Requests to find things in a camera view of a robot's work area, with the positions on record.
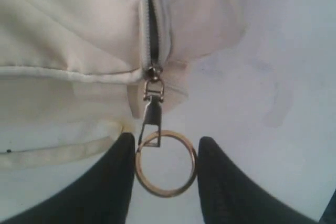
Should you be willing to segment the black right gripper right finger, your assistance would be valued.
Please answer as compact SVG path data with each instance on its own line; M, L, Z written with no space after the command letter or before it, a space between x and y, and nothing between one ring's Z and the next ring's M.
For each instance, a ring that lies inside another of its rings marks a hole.
M253 182L208 136L198 146L198 193L205 223L314 223Z

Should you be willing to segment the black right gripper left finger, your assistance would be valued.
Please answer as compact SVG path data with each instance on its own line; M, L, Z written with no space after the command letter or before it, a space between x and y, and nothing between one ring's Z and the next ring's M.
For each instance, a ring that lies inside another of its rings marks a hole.
M80 178L4 223L125 223L134 182L135 140L122 133Z

